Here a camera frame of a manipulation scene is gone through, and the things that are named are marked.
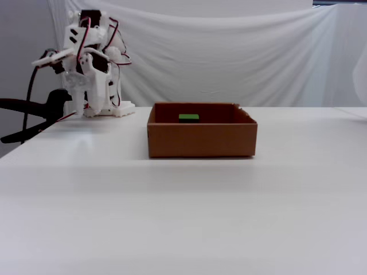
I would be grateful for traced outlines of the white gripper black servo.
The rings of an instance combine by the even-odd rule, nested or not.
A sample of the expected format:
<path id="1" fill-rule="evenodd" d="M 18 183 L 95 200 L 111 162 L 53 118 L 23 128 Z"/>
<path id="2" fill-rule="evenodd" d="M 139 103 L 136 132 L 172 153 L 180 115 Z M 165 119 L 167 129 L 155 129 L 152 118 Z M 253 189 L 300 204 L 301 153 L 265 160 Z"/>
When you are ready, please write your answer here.
<path id="1" fill-rule="evenodd" d="M 88 104 L 92 113 L 101 113 L 108 109 L 108 81 L 111 79 L 109 72 L 110 58 L 94 48 L 84 48 L 76 56 L 71 55 L 63 60 L 66 73 L 66 90 L 72 96 L 73 109 L 76 116 L 84 114 L 84 94 L 87 88 Z"/>

